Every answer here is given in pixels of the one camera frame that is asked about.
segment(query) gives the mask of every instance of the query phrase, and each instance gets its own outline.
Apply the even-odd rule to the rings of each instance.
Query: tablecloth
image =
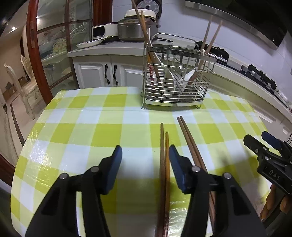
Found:
[[[260,135],[266,128],[246,100],[211,91],[200,109],[152,106],[142,110],[141,104],[140,90],[134,87],[61,91],[53,98],[34,125],[13,177],[11,216],[21,236],[59,174],[84,173],[110,156],[117,144],[123,149],[122,163],[114,188],[102,196],[111,236],[154,236],[161,122],[170,144],[191,158],[176,119],[180,115],[208,172],[230,172],[260,212],[269,187],[256,172],[256,156],[244,146],[243,137],[250,134],[263,142]],[[171,171],[169,236],[180,236],[189,198],[178,189]],[[85,236],[81,213],[78,193],[78,229]]]

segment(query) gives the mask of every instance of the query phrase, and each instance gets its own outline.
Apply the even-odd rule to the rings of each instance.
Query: screw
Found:
[[[193,172],[198,173],[200,170],[201,170],[201,169],[200,169],[200,167],[198,167],[198,166],[193,166],[193,167],[192,167],[192,171],[193,171]]]
[[[91,167],[90,171],[91,171],[92,173],[96,173],[96,172],[99,171],[99,167],[98,167],[98,166]]]
[[[62,179],[62,180],[66,179],[67,177],[68,177],[68,174],[66,174],[66,173],[62,173],[59,176],[59,178]]]
[[[226,178],[228,180],[231,179],[231,177],[232,177],[232,175],[230,173],[224,173],[223,176],[224,176],[224,178]]]

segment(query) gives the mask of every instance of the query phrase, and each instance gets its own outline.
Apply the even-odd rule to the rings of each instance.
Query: cabinet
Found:
[[[142,88],[143,57],[92,55],[74,57],[80,89],[106,86]]]

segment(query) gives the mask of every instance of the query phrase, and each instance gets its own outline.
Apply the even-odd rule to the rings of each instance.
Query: chair backrest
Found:
[[[32,65],[30,64],[30,60],[23,55],[20,56],[20,60],[30,80],[35,81],[36,79],[34,77],[34,72],[32,70]]]
[[[6,63],[4,63],[4,66],[6,68],[6,71],[8,73],[8,75],[10,76],[10,78],[12,79],[14,85],[16,86],[16,90],[21,94],[22,97],[25,97],[25,93],[23,92],[20,83],[17,79],[17,76],[13,70],[12,67],[8,66]]]

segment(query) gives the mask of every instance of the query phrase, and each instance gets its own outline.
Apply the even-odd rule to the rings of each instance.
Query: metal utensil holder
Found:
[[[146,109],[150,104],[173,107],[201,104],[209,86],[208,74],[214,74],[216,58],[200,51],[193,39],[166,33],[157,33],[152,39],[159,34],[187,39],[195,46],[189,49],[144,43],[142,109]],[[150,63],[149,53],[154,55],[159,63]],[[191,82],[187,78],[191,77],[193,72],[195,76]]]

